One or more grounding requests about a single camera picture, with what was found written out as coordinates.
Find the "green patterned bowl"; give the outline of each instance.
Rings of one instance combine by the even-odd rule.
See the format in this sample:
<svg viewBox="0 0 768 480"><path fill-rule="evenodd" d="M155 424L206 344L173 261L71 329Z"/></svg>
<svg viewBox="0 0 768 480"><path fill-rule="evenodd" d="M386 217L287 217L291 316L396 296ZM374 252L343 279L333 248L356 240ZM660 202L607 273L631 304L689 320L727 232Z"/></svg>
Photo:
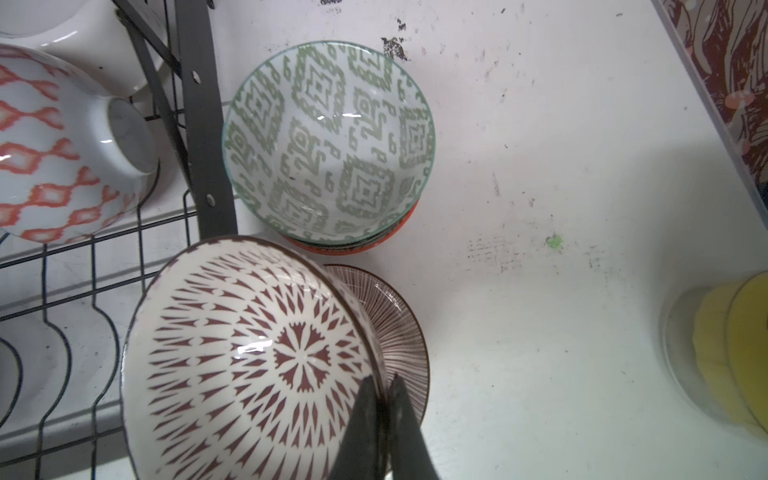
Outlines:
<svg viewBox="0 0 768 480"><path fill-rule="evenodd" d="M245 79L222 132L248 208L316 245L374 237L419 199L435 159L421 90L384 54L341 41L289 48Z"/></svg>

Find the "white tabletop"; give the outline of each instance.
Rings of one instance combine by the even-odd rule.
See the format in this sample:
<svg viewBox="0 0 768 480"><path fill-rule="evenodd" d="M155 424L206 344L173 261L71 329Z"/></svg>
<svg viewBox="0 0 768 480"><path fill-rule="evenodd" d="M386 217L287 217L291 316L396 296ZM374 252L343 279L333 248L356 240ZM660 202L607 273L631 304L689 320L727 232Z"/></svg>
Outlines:
<svg viewBox="0 0 768 480"><path fill-rule="evenodd" d="M341 261L419 318L443 479L765 478L660 353L664 308L768 268L768 232L650 1L227 0L211 21L222 98L288 45L403 37L435 168L399 233Z"/></svg>

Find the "dish rack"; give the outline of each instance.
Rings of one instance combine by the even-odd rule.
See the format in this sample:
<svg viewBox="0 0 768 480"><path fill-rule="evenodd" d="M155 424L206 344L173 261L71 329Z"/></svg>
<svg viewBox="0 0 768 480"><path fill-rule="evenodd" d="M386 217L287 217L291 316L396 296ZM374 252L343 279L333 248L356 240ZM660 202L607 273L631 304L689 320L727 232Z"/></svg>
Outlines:
<svg viewBox="0 0 768 480"><path fill-rule="evenodd" d="M198 238L237 233L220 150L214 0L162 0L165 41L134 8L139 1L147 0L113 0L151 93L131 103L151 109L145 119L168 140L160 157L178 162L161 161L134 216L90 240L38 247L0 232L0 478L117 478L102 468L118 458L120 478L133 478L117 378L134 308L173 255ZM164 60L160 74L147 44Z"/></svg>

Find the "black stain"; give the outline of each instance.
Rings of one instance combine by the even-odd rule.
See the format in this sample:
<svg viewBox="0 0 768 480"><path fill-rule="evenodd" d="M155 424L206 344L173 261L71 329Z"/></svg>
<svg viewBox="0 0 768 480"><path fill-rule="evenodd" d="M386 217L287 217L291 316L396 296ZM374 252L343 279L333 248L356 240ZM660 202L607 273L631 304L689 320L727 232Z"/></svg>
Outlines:
<svg viewBox="0 0 768 480"><path fill-rule="evenodd" d="M382 37L382 41L384 42L384 55L390 58L397 57L400 60L408 61L408 57L406 57L406 51L402 49L403 40L403 37Z"/></svg>

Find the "green crumb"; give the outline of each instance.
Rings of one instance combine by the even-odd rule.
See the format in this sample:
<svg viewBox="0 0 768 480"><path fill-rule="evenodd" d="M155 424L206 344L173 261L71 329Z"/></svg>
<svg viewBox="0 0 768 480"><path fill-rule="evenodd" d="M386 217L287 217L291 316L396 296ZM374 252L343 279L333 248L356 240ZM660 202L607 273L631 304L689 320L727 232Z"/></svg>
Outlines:
<svg viewBox="0 0 768 480"><path fill-rule="evenodd" d="M563 246L563 237L557 234L547 237L547 245L549 245L549 248L557 250Z"/></svg>

